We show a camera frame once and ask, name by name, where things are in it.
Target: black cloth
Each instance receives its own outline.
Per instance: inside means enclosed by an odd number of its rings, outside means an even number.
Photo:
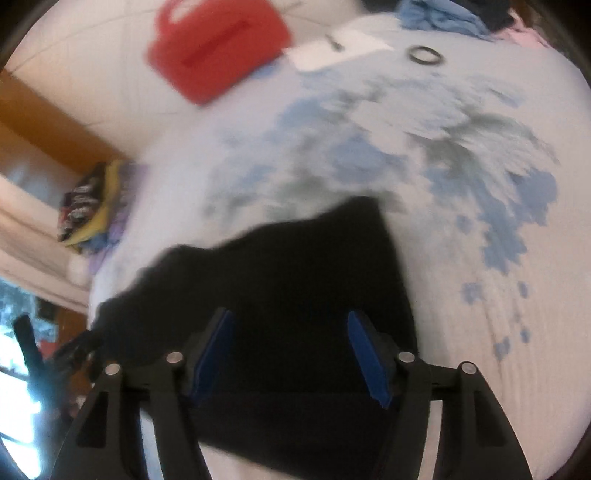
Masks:
[[[480,17],[491,32],[510,27],[514,19],[509,15],[511,0],[452,0]],[[363,0],[370,12],[393,12],[400,0]]]
[[[491,32],[510,27],[514,19],[509,15],[511,0],[453,0],[480,17]]]
[[[378,204],[266,225],[218,248],[176,247],[99,310],[99,365],[181,349],[217,307],[239,320],[214,393],[191,412],[201,441],[304,479],[368,478],[385,411],[368,395],[347,313],[417,352],[410,305]]]

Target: blue cloth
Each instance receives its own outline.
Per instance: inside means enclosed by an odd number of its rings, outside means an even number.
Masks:
[[[403,28],[443,30],[486,38],[490,32],[482,20],[451,0],[402,0],[398,16]]]

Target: white paper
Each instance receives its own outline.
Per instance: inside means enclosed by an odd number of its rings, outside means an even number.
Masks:
[[[331,36],[343,47],[341,50],[335,49],[328,38],[321,38],[288,48],[285,53],[296,69],[301,72],[313,72],[374,51],[393,50],[382,40],[350,28],[337,30]]]

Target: blue gripper pad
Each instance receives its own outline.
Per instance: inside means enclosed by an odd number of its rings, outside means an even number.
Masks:
[[[203,332],[199,345],[193,352],[195,366],[189,394],[193,404],[198,404],[211,392],[219,368],[232,347],[235,327],[236,318],[233,313],[219,310]]]
[[[349,312],[347,332],[369,394],[382,408],[388,408],[392,401],[389,381],[395,372],[393,353],[383,351],[378,332],[361,312]]]

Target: pink cloth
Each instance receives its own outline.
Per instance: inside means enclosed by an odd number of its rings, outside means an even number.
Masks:
[[[536,30],[525,26],[515,10],[511,9],[509,13],[515,18],[515,23],[509,28],[499,30],[493,37],[499,40],[508,40],[527,48],[552,48]]]

